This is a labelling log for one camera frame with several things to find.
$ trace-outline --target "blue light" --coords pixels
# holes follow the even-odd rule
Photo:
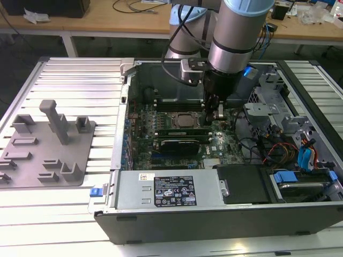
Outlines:
[[[250,73],[250,71],[251,71],[251,67],[246,67],[245,69],[244,69],[244,75],[243,76],[247,76],[247,75],[249,75],[249,73]]]

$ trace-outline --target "blue latch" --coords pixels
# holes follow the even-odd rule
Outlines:
[[[92,188],[90,192],[90,197],[102,197],[102,188]]]
[[[291,182],[297,182],[298,181],[294,171],[288,171],[288,170],[277,172],[276,174],[274,174],[274,179],[277,182],[277,184],[291,183]]]
[[[338,177],[336,175],[336,173],[333,170],[329,171],[329,176],[332,179],[333,182],[336,182],[338,180]]]
[[[312,151],[309,148],[300,147],[298,155],[298,165],[300,168],[304,169],[306,172],[310,172],[309,168],[310,160],[312,156]]]

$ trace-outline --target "computer case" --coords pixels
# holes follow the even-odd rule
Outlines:
[[[90,0],[0,0],[9,15],[23,15],[25,10],[49,16],[82,18]]]

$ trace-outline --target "cable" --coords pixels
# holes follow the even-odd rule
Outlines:
[[[264,49],[263,49],[261,55],[258,58],[259,60],[261,60],[261,58],[263,57],[263,55],[266,52],[266,50],[267,50],[267,48],[269,46],[269,43],[270,43],[270,41],[269,41],[269,29],[268,29],[267,23],[265,24],[265,27],[266,27],[267,43],[266,43],[266,45],[264,45]]]
[[[174,40],[174,38],[176,37],[176,35],[178,34],[178,32],[181,30],[182,26],[185,24],[186,20],[188,19],[189,15],[191,15],[191,12],[193,11],[194,7],[191,7],[187,13],[187,15],[185,16],[184,20],[181,22],[181,24],[178,26],[178,28],[176,29],[176,31],[173,33],[173,35],[171,36],[171,38],[169,39],[167,45],[166,45],[166,48],[165,50],[163,51],[163,54],[162,54],[162,58],[161,58],[161,65],[162,65],[162,68],[164,69],[164,71],[170,76],[172,77],[173,79],[175,79],[176,81],[186,85],[186,86],[190,86],[190,87],[196,87],[198,86],[198,84],[194,84],[194,83],[189,83],[189,82],[186,82],[186,81],[183,81],[182,79],[174,76],[173,74],[171,74],[170,71],[168,71],[168,69],[166,68],[165,66],[165,60],[166,60],[166,55],[167,55],[167,52],[168,52],[168,49],[169,49],[169,46],[170,44],[172,43],[172,41]]]
[[[177,10],[177,15],[178,15],[178,20],[179,20],[179,23],[182,22],[182,18],[181,18],[181,13],[182,13],[182,10],[183,10],[183,5],[181,5],[181,8],[179,8]],[[190,37],[191,39],[193,39],[201,48],[203,48],[204,50],[206,51],[209,51],[209,48],[205,47],[202,43],[205,43],[207,44],[207,41],[206,40],[203,40],[203,39],[198,39],[196,38],[190,31],[189,29],[187,28],[186,24],[183,25],[183,27],[181,28],[182,32]]]
[[[115,1],[115,2],[113,3],[113,5],[112,5],[112,8],[113,8],[114,10],[116,10],[117,12],[121,12],[121,13],[142,13],[142,12],[144,13],[144,12],[146,12],[146,11],[149,11],[149,10],[152,10],[152,9],[154,9],[154,8],[157,8],[157,7],[160,7],[160,6],[163,6],[163,5],[166,5],[166,4],[167,4],[167,3],[165,3],[165,4],[159,4],[159,5],[155,5],[154,7],[151,7],[151,8],[148,8],[148,9],[144,9],[144,10],[138,10],[138,9],[137,9],[137,11],[126,12],[126,11],[122,11],[122,10],[119,10],[119,9],[115,8],[115,5],[116,5],[119,1],[121,1],[121,0]]]
[[[4,15],[4,13],[2,12],[1,8],[0,8],[0,13],[2,15],[2,17],[5,19],[5,21],[7,22],[7,24],[27,43],[27,45],[32,49],[32,51],[34,53],[36,53],[36,49],[23,37],[23,35],[21,35],[16,28],[14,28],[12,26],[12,24],[10,24],[9,20],[7,20],[6,16]]]
[[[3,104],[6,104],[6,105],[8,105],[8,106],[10,106],[11,104],[10,103],[7,103],[7,102],[5,102],[4,100],[2,100],[1,98],[0,98],[0,102],[2,102]]]

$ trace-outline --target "white sticker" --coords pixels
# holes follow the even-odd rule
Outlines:
[[[138,180],[153,181],[155,173],[140,173]]]

